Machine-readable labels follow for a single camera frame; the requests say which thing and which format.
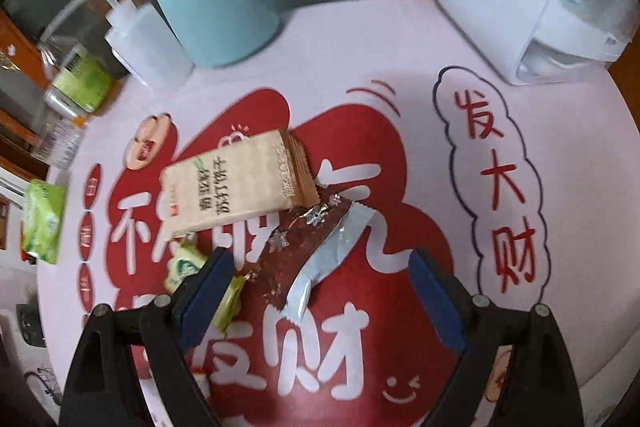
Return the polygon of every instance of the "pink tabletop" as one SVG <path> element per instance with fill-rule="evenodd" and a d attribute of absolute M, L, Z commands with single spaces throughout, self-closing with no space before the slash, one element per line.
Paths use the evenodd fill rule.
<path fill-rule="evenodd" d="M 408 282 L 418 246 L 471 293 L 548 304 L 580 384 L 640 325 L 640 139 L 610 76 L 509 86 L 434 0 L 341 2 L 293 12 L 260 54 L 197 70 L 179 92 L 130 81 L 92 122 L 68 177 L 60 260 L 38 266 L 62 384 L 93 306 L 136 307 L 164 291 L 175 245 L 162 227 L 162 168 L 283 126 L 318 182 L 377 212 L 301 328 L 248 288 L 226 337 L 210 328 L 195 349 L 190 363 L 206 370 L 228 425 L 419 425 L 456 359 Z M 277 223 L 205 231 L 202 248 L 230 248 L 241 269 Z M 144 353 L 134 355 L 154 419 L 169 425 Z"/>

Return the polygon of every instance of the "brown snack wrapper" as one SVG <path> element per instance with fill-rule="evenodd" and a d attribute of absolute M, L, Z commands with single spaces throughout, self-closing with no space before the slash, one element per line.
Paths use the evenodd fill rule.
<path fill-rule="evenodd" d="M 170 237 L 318 204 L 302 144 L 269 131 L 162 171 Z"/>
<path fill-rule="evenodd" d="M 338 227 L 351 204 L 347 198 L 331 196 L 309 210 L 293 210 L 271 233 L 252 270 L 253 282 L 263 290 L 269 304 L 284 308 L 298 273 Z"/>

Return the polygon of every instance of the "white squeeze bottle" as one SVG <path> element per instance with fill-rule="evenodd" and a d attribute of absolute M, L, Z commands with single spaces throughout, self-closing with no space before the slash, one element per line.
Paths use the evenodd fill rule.
<path fill-rule="evenodd" d="M 104 38 L 140 82 L 171 90 L 187 81 L 193 62 L 151 4 L 137 8 L 132 0 L 121 0 L 106 17 L 112 28 Z"/>

